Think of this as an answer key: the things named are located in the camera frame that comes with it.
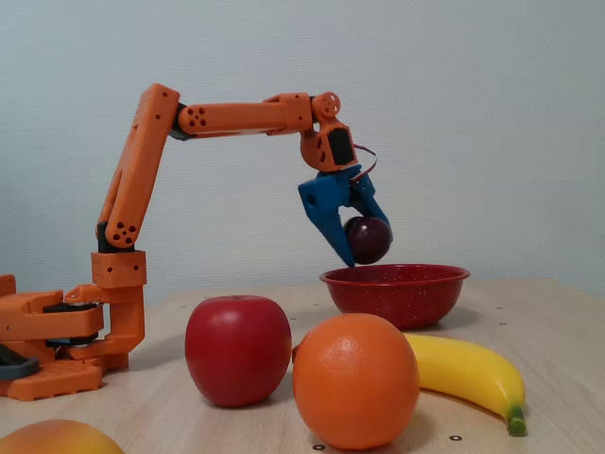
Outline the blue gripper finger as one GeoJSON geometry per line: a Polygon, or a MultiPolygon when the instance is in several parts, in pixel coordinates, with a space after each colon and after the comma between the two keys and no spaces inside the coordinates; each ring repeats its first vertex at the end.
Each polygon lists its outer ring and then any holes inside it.
{"type": "Polygon", "coordinates": [[[347,267],[353,268],[355,265],[354,255],[343,225],[340,222],[338,211],[313,215],[311,221],[343,263],[347,267]]]}
{"type": "Polygon", "coordinates": [[[362,216],[380,218],[390,226],[387,216],[374,195],[375,188],[369,176],[351,181],[351,206],[362,216]]]}

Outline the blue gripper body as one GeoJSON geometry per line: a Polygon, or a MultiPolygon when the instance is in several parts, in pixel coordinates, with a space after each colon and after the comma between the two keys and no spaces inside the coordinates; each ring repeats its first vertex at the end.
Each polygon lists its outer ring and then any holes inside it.
{"type": "Polygon", "coordinates": [[[305,214],[312,223],[323,223],[339,216],[341,207],[352,208],[364,216],[360,187],[367,173],[361,165],[335,172],[319,172],[317,176],[298,186],[305,214]]]}

